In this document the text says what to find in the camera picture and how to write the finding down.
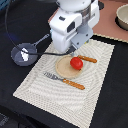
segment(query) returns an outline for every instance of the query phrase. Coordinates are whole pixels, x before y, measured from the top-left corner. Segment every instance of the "table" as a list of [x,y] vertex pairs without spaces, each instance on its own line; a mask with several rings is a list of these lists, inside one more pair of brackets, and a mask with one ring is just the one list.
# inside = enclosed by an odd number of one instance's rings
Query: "table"
[[[36,0],[20,1],[8,14],[9,32],[15,43],[34,43],[50,33],[47,20],[56,9],[55,3],[46,4]],[[20,67],[13,62],[10,53],[14,46],[9,41],[2,23],[4,23],[4,15],[0,15],[0,105],[32,117],[51,128],[77,128],[73,124],[13,97],[13,93],[35,63],[28,67]],[[92,39],[115,45],[115,48],[90,128],[127,128],[128,44],[98,36],[93,36]],[[40,43],[37,46],[38,52],[45,51],[51,41],[51,38],[47,38]]]

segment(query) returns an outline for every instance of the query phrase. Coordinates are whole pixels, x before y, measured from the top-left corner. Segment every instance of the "wooden plate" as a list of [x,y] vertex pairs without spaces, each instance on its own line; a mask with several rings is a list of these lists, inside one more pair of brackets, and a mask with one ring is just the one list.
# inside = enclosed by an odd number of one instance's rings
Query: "wooden plate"
[[81,72],[81,70],[76,70],[70,65],[70,60],[72,59],[72,56],[66,55],[61,58],[59,58],[56,62],[56,72],[63,78],[76,78],[78,77]]

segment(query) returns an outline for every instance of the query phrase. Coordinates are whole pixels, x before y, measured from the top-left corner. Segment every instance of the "wooden knife handle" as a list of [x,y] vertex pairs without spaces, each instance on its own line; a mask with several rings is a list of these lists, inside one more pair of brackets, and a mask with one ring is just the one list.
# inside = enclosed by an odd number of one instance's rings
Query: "wooden knife handle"
[[86,56],[78,55],[78,57],[79,57],[80,59],[82,59],[82,60],[90,61],[90,62],[93,62],[93,63],[96,63],[96,62],[97,62],[96,59],[89,58],[89,57],[86,57]]
[[72,82],[72,81],[69,81],[69,80],[66,80],[66,79],[63,79],[63,82],[66,83],[66,84],[69,84],[73,87],[79,88],[81,90],[85,89],[85,87],[83,85],[77,84],[75,82]]

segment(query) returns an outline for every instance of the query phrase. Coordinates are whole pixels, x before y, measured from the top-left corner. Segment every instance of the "red tomato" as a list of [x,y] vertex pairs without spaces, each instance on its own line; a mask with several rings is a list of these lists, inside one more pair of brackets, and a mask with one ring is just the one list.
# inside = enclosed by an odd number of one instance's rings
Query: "red tomato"
[[70,61],[70,65],[76,69],[80,70],[83,67],[83,62],[79,57],[73,57]]

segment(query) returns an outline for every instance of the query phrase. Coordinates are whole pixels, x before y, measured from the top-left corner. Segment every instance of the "cloth mat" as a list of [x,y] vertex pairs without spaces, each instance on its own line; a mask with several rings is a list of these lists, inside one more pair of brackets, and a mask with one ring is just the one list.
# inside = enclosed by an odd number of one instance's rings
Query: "cloth mat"
[[[55,63],[59,57],[42,55],[13,96],[80,128],[88,128],[113,49],[113,45],[90,39],[89,43],[75,52],[76,56],[83,55],[97,59],[97,63],[83,61],[82,73],[77,78],[71,79],[84,85],[84,90],[44,76],[43,72],[47,71],[60,77],[55,70]],[[57,53],[53,43],[49,45],[46,52]]]

